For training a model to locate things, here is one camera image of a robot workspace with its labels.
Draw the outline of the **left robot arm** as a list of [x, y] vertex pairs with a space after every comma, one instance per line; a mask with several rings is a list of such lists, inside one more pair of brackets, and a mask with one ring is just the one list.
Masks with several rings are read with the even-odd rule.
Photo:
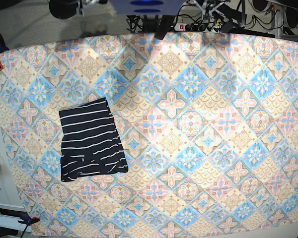
[[230, 23], [233, 27], [245, 28], [247, 19], [245, 1], [239, 0], [236, 9], [229, 7], [227, 2], [230, 0], [189, 0], [188, 3], [192, 3], [201, 12], [198, 20], [192, 25], [210, 28], [217, 24], [222, 27]]

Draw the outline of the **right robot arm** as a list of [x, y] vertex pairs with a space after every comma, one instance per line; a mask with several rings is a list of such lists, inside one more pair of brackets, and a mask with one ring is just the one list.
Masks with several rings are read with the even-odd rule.
[[107, 4], [108, 0], [49, 0], [49, 11], [57, 19], [83, 15], [85, 8], [94, 4]]

